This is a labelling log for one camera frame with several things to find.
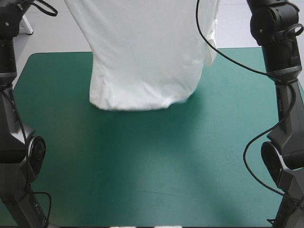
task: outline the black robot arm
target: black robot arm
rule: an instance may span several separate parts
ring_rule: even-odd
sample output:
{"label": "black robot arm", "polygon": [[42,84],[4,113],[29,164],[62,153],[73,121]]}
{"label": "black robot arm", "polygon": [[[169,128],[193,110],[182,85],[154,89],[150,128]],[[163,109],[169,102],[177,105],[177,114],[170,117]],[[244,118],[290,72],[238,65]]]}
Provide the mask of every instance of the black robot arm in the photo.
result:
{"label": "black robot arm", "polygon": [[[262,145],[262,158],[284,197],[274,228],[304,227],[304,104],[298,84],[302,70],[296,37],[303,32],[299,9],[288,0],[247,0],[251,34],[262,46],[266,71],[274,80],[279,120]],[[292,103],[288,116],[283,119]]]}
{"label": "black robot arm", "polygon": [[22,123],[12,89],[17,76],[13,37],[19,34],[22,16],[31,5],[50,16],[57,14],[53,7],[38,1],[53,12],[34,0],[0,0],[0,199],[20,228],[54,227],[30,185],[40,172],[46,145]]}

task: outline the white object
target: white object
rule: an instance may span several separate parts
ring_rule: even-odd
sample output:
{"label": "white object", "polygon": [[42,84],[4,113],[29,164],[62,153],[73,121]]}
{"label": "white object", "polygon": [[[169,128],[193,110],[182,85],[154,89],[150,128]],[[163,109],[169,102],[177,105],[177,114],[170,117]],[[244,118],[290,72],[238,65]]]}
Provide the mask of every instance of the white object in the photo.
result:
{"label": "white object", "polygon": [[[65,0],[94,53],[90,101],[105,110],[151,110],[184,101],[215,53],[201,39],[196,0]],[[219,0],[201,1],[211,43]]]}
{"label": "white object", "polygon": [[22,28],[24,28],[27,34],[32,35],[34,33],[34,30],[25,15],[23,15],[20,25]]}

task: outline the green table surface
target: green table surface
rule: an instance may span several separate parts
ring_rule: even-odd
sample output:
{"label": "green table surface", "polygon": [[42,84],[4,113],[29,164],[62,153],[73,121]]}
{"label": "green table surface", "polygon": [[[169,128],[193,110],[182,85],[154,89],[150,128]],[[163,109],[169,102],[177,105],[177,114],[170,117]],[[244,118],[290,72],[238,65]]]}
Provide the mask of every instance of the green table surface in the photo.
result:
{"label": "green table surface", "polygon": [[[265,70],[260,48],[224,49]],[[107,112],[89,103],[92,53],[32,55],[15,88],[23,122],[47,142],[34,190],[61,226],[268,226],[281,197],[242,159],[277,121],[274,83],[217,57],[190,99],[167,110]],[[248,160],[274,186],[260,157]],[[47,211],[48,201],[39,196]],[[0,204],[0,225],[15,225]]]}

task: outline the black cable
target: black cable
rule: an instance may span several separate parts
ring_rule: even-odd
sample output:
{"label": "black cable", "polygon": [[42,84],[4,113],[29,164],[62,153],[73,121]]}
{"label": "black cable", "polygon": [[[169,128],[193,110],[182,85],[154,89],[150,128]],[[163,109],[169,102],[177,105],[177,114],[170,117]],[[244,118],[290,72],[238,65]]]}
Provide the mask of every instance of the black cable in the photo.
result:
{"label": "black cable", "polygon": [[48,205],[48,213],[47,213],[47,220],[46,220],[46,224],[44,225],[44,228],[48,228],[49,225],[49,217],[51,215],[51,210],[52,210],[52,197],[49,193],[45,192],[45,191],[36,191],[36,192],[31,192],[32,194],[35,195],[46,195],[48,197],[49,200],[49,205]]}
{"label": "black cable", "polygon": [[21,2],[21,5],[27,3],[27,4],[35,6],[38,10],[40,10],[41,12],[43,12],[43,13],[51,16],[51,17],[56,17],[57,16],[58,11],[54,7],[52,7],[50,4],[48,4],[47,2],[45,2],[43,0],[36,0],[36,1],[39,2],[39,3],[41,3],[44,6],[48,7],[50,10],[52,10],[52,12],[45,10],[41,6],[39,6],[36,3],[32,2],[32,1],[29,1],[29,0]]}
{"label": "black cable", "polygon": [[48,199],[49,199],[49,206],[48,206],[48,213],[47,213],[47,218],[46,218],[46,224],[44,226],[44,228],[48,228],[48,225],[49,225],[49,218],[50,218],[50,214],[51,214],[51,210],[52,210],[52,197],[49,193],[47,192],[32,192],[30,191],[30,184],[29,184],[29,166],[30,166],[30,163],[29,163],[29,152],[28,152],[28,147],[29,147],[29,142],[27,140],[27,137],[26,137],[26,134],[25,134],[25,130],[24,130],[24,125],[22,123],[22,119],[19,115],[19,112],[17,110],[17,107],[15,105],[15,98],[14,98],[14,95],[13,93],[11,93],[11,98],[4,92],[4,90],[2,88],[0,88],[0,92],[2,93],[2,95],[8,100],[8,102],[10,103],[10,105],[12,106],[13,108],[13,111],[15,112],[16,114],[16,117],[17,117],[17,120],[20,124],[20,128],[21,128],[21,131],[22,131],[22,134],[23,134],[23,138],[24,138],[24,144],[25,144],[25,148],[26,148],[26,165],[27,165],[27,176],[26,176],[26,183],[25,183],[25,192],[26,194],[24,196],[21,197],[21,199],[19,201],[21,201],[22,199],[24,199],[24,197],[27,195],[27,194],[35,194],[35,195],[39,195],[39,194],[43,194],[43,195],[46,195],[48,196]]}
{"label": "black cable", "polygon": [[203,40],[204,40],[204,41],[205,41],[205,42],[206,42],[214,51],[216,51],[217,53],[219,53],[221,56],[223,56],[223,57],[226,58],[227,60],[233,62],[234,64],[236,64],[236,65],[238,65],[238,66],[240,66],[240,67],[242,67],[242,68],[245,68],[245,69],[247,69],[247,70],[249,70],[249,71],[252,71],[252,72],[254,72],[254,73],[257,73],[257,74],[260,74],[260,75],[265,75],[265,76],[268,76],[268,77],[270,77],[270,78],[275,78],[275,79],[278,79],[278,80],[284,82],[284,79],[281,78],[281,77],[279,77],[279,76],[270,75],[270,74],[267,74],[267,73],[265,73],[265,72],[262,72],[262,71],[258,71],[258,70],[252,69],[252,68],[250,68],[250,67],[248,67],[248,66],[246,66],[246,65],[244,65],[244,64],[241,64],[241,63],[235,61],[234,59],[230,58],[229,56],[225,55],[224,53],[222,53],[221,51],[219,51],[217,48],[215,48],[215,47],[206,39],[206,37],[203,35],[203,33],[202,33],[201,29],[200,29],[200,23],[199,23],[199,7],[200,7],[200,4],[199,4],[199,3],[200,3],[200,0],[198,0],[198,1],[197,1],[197,4],[196,4],[196,25],[197,25],[197,28],[198,28],[198,30],[199,30],[200,36],[203,38]]}
{"label": "black cable", "polygon": [[279,192],[279,191],[277,191],[277,190],[271,188],[270,186],[266,185],[265,183],[263,183],[263,182],[262,182],[262,181],[261,181],[261,180],[252,172],[252,170],[251,170],[251,168],[250,168],[250,166],[248,165],[247,160],[246,160],[246,154],[247,154],[247,151],[248,151],[248,148],[250,147],[250,145],[251,145],[253,142],[255,142],[257,139],[259,139],[260,137],[262,137],[263,135],[265,135],[266,133],[268,133],[268,132],[272,131],[273,129],[275,129],[276,127],[278,127],[278,126],[279,126],[283,121],[285,121],[286,118],[289,116],[291,110],[293,109],[293,107],[294,107],[294,105],[295,105],[295,101],[296,101],[295,89],[292,87],[292,85],[290,85],[290,83],[288,83],[287,81],[285,81],[283,78],[281,78],[281,77],[279,77],[279,76],[270,75],[270,74],[267,74],[267,73],[264,73],[264,72],[261,72],[261,71],[258,71],[258,70],[254,70],[254,69],[252,69],[252,68],[250,68],[250,67],[248,67],[248,66],[246,66],[246,65],[244,65],[244,64],[241,64],[241,63],[235,61],[234,59],[228,57],[227,55],[225,55],[224,53],[222,53],[221,51],[219,51],[217,48],[215,48],[215,47],[214,47],[214,46],[205,38],[205,36],[204,36],[204,35],[202,34],[202,32],[201,32],[200,23],[199,23],[199,7],[200,7],[200,4],[199,4],[199,3],[200,3],[200,0],[197,0],[196,11],[195,11],[195,12],[196,12],[196,13],[195,13],[195,16],[196,16],[197,28],[198,28],[198,31],[199,31],[200,36],[203,38],[203,40],[204,40],[204,41],[205,41],[205,42],[206,42],[214,51],[216,51],[217,53],[219,53],[221,56],[223,56],[223,57],[226,58],[227,60],[233,62],[234,64],[236,64],[236,65],[238,65],[238,66],[240,66],[240,67],[242,67],[242,68],[245,68],[245,69],[247,69],[247,70],[249,70],[249,71],[252,71],[252,72],[254,72],[254,73],[257,73],[257,74],[261,74],[261,75],[268,76],[268,77],[270,77],[270,78],[275,78],[275,79],[279,80],[280,82],[284,83],[285,85],[288,85],[288,87],[290,88],[291,94],[292,94],[292,101],[291,101],[291,104],[290,104],[290,106],[289,106],[289,109],[288,109],[287,113],[285,114],[285,116],[283,117],[283,119],[282,119],[281,121],[279,121],[275,126],[273,126],[272,128],[270,128],[270,129],[268,129],[268,130],[262,132],[261,134],[259,134],[257,137],[255,137],[254,139],[252,139],[252,140],[247,144],[247,146],[246,146],[246,148],[245,148],[245,150],[244,150],[243,160],[244,160],[245,166],[246,166],[247,170],[249,171],[249,173],[250,173],[250,174],[254,177],[254,179],[255,179],[256,181],[258,181],[261,185],[263,185],[265,188],[267,188],[267,189],[269,189],[269,190],[271,190],[271,191],[273,191],[273,192],[275,192],[275,193],[277,193],[277,194],[279,194],[279,195],[281,195],[281,196],[284,196],[284,197],[287,197],[287,198],[289,198],[289,199],[291,199],[291,200],[295,200],[295,201],[299,202],[300,199],[292,198],[292,197],[290,197],[290,196],[288,196],[288,195],[286,195],[286,194],[283,194],[283,193],[281,193],[281,192]]}
{"label": "black cable", "polygon": [[295,89],[293,88],[292,85],[289,85],[288,87],[290,88],[291,93],[292,93],[292,101],[291,101],[291,104],[290,104],[290,106],[289,106],[289,109],[288,109],[287,113],[285,114],[285,116],[284,116],[276,125],[274,125],[272,128],[269,128],[268,130],[262,132],[261,134],[259,134],[259,135],[256,136],[255,138],[253,138],[253,139],[247,144],[247,146],[246,146],[246,148],[245,148],[245,150],[244,150],[244,153],[243,153],[243,160],[244,160],[244,164],[245,164],[247,170],[249,171],[249,173],[251,174],[251,176],[253,176],[253,178],[254,178],[257,182],[259,182],[259,183],[260,183],[261,185],[263,185],[265,188],[267,188],[267,189],[269,189],[269,190],[271,190],[271,191],[273,191],[273,192],[275,192],[275,193],[277,193],[277,194],[279,194],[279,195],[281,195],[281,196],[285,196],[285,197],[287,197],[287,198],[290,198],[290,199],[295,200],[295,198],[290,197],[290,196],[287,196],[286,194],[283,194],[283,193],[281,193],[281,192],[279,192],[279,191],[277,191],[277,190],[271,188],[270,186],[266,185],[265,183],[263,183],[263,182],[262,182],[262,181],[253,173],[253,171],[251,170],[251,168],[250,168],[250,166],[248,165],[247,160],[246,160],[247,151],[248,151],[250,145],[251,145],[252,143],[254,143],[257,139],[259,139],[260,137],[262,137],[263,135],[265,135],[265,134],[267,134],[268,132],[271,132],[273,129],[277,128],[277,127],[278,127],[281,123],[283,123],[283,122],[286,120],[286,118],[289,116],[291,110],[293,109],[293,107],[294,107],[294,105],[295,105]]}

